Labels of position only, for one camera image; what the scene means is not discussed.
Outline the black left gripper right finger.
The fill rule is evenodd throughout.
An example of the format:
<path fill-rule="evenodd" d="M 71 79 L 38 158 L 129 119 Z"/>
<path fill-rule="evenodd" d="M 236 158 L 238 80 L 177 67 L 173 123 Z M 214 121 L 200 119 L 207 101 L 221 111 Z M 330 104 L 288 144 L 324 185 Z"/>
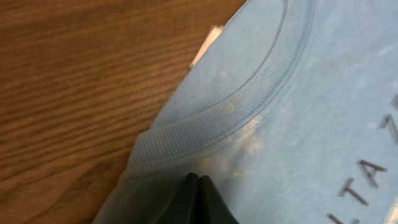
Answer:
<path fill-rule="evenodd" d="M 208 175 L 204 175 L 200 178 L 198 186 L 198 223 L 239 223 L 230 212 L 212 179 Z"/>

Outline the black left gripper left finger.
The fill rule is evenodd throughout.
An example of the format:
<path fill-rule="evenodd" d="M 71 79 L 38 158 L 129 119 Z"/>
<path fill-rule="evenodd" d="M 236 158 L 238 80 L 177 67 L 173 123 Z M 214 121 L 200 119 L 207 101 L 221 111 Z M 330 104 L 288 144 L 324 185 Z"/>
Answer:
<path fill-rule="evenodd" d="M 199 177 L 188 173 L 156 224 L 194 224 Z"/>

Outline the light blue printed t-shirt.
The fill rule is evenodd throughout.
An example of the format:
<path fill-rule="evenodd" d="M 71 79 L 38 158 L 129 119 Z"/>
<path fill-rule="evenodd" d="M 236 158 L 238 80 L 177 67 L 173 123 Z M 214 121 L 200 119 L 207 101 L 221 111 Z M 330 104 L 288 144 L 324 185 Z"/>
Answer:
<path fill-rule="evenodd" d="M 396 223 L 397 2 L 246 2 L 95 223 L 156 223 L 188 173 L 239 223 Z"/>

